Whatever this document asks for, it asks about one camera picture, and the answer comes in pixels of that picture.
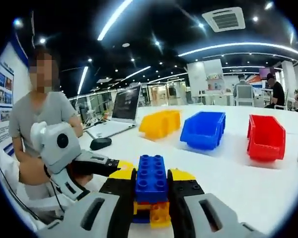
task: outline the white table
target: white table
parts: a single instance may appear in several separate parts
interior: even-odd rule
[[[274,109],[224,106],[172,106],[139,108],[137,121],[164,109],[181,110],[181,124],[199,111],[226,113],[226,127],[220,146],[208,155],[191,151],[179,142],[180,133],[153,142],[137,128],[112,137],[112,145],[97,151],[112,159],[138,165],[143,154],[162,155],[166,169],[178,168],[193,174],[205,193],[213,193],[247,222],[266,234],[273,231],[292,208],[298,196],[298,113]],[[272,169],[249,165],[246,155],[250,114],[272,115],[286,130],[284,160]],[[83,149],[89,149],[92,138],[80,138]],[[132,224],[129,237],[173,237],[172,228],[151,230],[147,224]]]

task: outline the black ceiling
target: black ceiling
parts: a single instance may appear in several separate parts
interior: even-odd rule
[[[104,39],[98,41],[102,28],[123,1],[97,3],[84,0],[66,7],[54,6],[49,11],[34,10],[35,44],[45,37],[46,46],[60,54],[61,86],[68,97],[77,95],[85,66],[89,66],[89,69],[81,94],[89,93],[96,87],[99,87],[98,90],[109,86],[125,87],[133,80],[149,82],[159,79],[159,76],[163,78],[171,73],[184,73],[186,64],[195,60],[221,59],[223,67],[274,66],[291,59],[298,63],[297,54],[263,46],[223,47],[178,56],[187,51],[234,42],[264,42],[298,50],[296,34],[290,45],[290,34],[294,30],[292,25],[275,7],[264,10],[267,4],[265,0],[133,0]],[[205,12],[236,6],[243,10],[245,29],[216,33],[202,17]],[[259,18],[258,22],[252,20],[254,16]],[[22,22],[24,26],[17,33],[21,45],[28,52],[31,49],[31,18],[23,18]],[[130,46],[123,48],[124,43]],[[151,68],[112,85],[117,79],[123,79],[147,66]],[[258,72],[257,68],[245,70]],[[112,80],[98,83],[99,79],[106,77]]]

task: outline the black mouse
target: black mouse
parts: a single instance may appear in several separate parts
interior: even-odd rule
[[[110,138],[97,138],[92,140],[89,147],[91,150],[100,150],[110,145],[111,145]]]

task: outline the chair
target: chair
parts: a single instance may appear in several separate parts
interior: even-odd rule
[[[275,105],[274,106],[274,108],[275,109],[283,109],[283,110],[288,110],[288,89],[287,89],[287,91],[286,91],[286,97],[285,97],[285,103],[284,103],[284,105],[283,106],[280,106],[280,105]]]
[[[254,106],[254,92],[252,85],[236,86],[236,105],[237,106]]]

